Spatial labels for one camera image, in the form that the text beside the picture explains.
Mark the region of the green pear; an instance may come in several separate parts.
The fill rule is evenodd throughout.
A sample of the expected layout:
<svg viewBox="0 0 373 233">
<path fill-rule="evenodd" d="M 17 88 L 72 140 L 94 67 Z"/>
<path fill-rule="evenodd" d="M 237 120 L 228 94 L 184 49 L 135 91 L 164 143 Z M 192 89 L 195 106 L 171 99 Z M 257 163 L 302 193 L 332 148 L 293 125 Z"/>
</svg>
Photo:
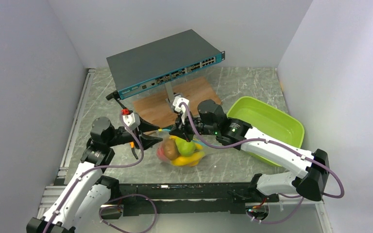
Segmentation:
<svg viewBox="0 0 373 233">
<path fill-rule="evenodd" d="M 175 139 L 178 151 L 183 157 L 190 157 L 196 150 L 196 145 L 194 142 L 188 142 L 181 138 Z"/>
</svg>

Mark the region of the yellow banana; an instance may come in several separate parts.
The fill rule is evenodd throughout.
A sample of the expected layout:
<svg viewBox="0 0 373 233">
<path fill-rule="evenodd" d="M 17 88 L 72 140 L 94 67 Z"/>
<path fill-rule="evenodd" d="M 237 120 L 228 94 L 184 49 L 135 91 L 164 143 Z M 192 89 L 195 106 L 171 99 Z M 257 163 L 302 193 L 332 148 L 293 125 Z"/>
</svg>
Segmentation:
<svg viewBox="0 0 373 233">
<path fill-rule="evenodd" d="M 192 151 L 203 150 L 203 144 L 199 141 L 192 140 L 186 141 L 179 137 L 170 135 L 170 139 L 173 139 L 176 143 L 177 149 L 181 154 L 192 153 Z"/>
<path fill-rule="evenodd" d="M 175 160 L 171 160 L 170 164 L 173 165 L 173 166 L 186 166 L 186 167 L 188 167 L 187 165 L 189 163 L 192 163 L 192 162 L 197 161 L 197 160 L 201 161 L 204 157 L 205 157 L 205 153 L 203 151 L 197 151 L 197 152 L 193 153 L 193 155 L 190 156 L 190 157 L 179 156 Z"/>
</svg>

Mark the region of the clear zip top bag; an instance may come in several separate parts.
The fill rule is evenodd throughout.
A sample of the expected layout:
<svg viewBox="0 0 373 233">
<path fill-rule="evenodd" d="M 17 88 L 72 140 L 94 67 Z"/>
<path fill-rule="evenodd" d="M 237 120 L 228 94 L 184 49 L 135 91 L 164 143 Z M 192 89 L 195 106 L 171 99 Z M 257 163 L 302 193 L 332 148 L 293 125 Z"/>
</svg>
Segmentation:
<svg viewBox="0 0 373 233">
<path fill-rule="evenodd" d="M 169 132 L 169 129 L 156 131 L 156 135 L 163 139 L 156 149 L 156 156 L 161 162 L 176 167 L 194 167 L 211 153 L 210 148 L 201 141 L 186 141 Z"/>
</svg>

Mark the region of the brown kiwi fruit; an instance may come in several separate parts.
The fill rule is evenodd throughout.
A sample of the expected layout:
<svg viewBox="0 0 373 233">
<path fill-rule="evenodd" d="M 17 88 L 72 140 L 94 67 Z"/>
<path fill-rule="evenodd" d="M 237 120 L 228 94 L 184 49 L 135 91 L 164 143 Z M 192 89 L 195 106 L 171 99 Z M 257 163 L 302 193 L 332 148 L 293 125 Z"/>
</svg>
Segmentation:
<svg viewBox="0 0 373 233">
<path fill-rule="evenodd" d="M 168 138 L 163 142 L 163 154 L 169 160 L 180 156 L 175 140 Z"/>
</svg>

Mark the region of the red apple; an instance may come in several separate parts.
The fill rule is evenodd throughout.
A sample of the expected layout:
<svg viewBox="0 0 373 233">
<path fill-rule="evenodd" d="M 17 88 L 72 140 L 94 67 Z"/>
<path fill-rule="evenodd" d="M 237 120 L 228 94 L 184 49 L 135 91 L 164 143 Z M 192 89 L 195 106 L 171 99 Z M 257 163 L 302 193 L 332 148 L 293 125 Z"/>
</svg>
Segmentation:
<svg viewBox="0 0 373 233">
<path fill-rule="evenodd" d="M 167 162 L 167 161 L 168 161 L 167 157 L 164 155 L 164 150 L 163 150 L 162 147 L 159 147 L 159 148 L 157 149 L 156 155 L 157 155 L 157 157 L 158 157 L 161 161 L 163 161 L 163 162 Z"/>
</svg>

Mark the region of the orange yellow mango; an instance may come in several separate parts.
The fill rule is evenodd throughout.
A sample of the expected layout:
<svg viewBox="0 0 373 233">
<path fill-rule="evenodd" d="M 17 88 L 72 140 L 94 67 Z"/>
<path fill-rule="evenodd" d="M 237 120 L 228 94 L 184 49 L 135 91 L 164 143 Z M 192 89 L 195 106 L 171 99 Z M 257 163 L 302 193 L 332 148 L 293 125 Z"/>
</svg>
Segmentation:
<svg viewBox="0 0 373 233">
<path fill-rule="evenodd" d="M 188 167 L 194 167 L 194 166 L 198 165 L 199 162 L 200 162 L 200 160 L 197 160 L 197 161 L 194 161 L 194 162 L 192 162 L 192 163 L 189 163 L 187 166 L 188 166 Z"/>
</svg>

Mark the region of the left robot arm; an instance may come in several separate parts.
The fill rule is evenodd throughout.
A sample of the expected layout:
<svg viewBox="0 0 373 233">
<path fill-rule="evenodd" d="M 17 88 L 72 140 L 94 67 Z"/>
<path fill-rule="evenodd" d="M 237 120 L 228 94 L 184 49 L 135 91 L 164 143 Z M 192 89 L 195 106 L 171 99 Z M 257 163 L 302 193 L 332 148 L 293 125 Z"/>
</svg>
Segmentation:
<svg viewBox="0 0 373 233">
<path fill-rule="evenodd" d="M 72 180 L 42 217 L 33 217 L 26 226 L 28 233 L 74 233 L 102 204 L 113 204 L 121 197 L 119 181 L 104 175 L 115 156 L 114 146 L 130 142 L 141 152 L 162 141 L 146 135 L 159 126 L 138 114 L 120 115 L 122 126 L 115 128 L 110 119 L 99 117 L 92 122 L 90 138 Z"/>
</svg>

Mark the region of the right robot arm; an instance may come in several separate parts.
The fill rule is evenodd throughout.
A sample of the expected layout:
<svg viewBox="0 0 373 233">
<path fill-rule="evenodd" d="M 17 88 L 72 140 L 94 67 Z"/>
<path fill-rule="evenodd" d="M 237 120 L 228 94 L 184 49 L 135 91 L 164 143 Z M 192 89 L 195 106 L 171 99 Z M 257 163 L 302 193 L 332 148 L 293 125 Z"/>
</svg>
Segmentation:
<svg viewBox="0 0 373 233">
<path fill-rule="evenodd" d="M 176 97 L 172 110 L 177 114 L 170 135 L 186 141 L 203 135 L 215 137 L 218 145 L 206 143 L 214 149 L 234 148 L 260 155 L 287 169 L 285 173 L 255 174 L 248 188 L 253 201 L 261 201 L 274 194 L 295 193 L 311 201 L 321 201 L 329 176 L 327 154 L 303 150 L 279 141 L 260 131 L 250 123 L 227 117 L 223 108 L 213 100 L 199 104 L 199 116 L 193 117 L 189 100 Z"/>
</svg>

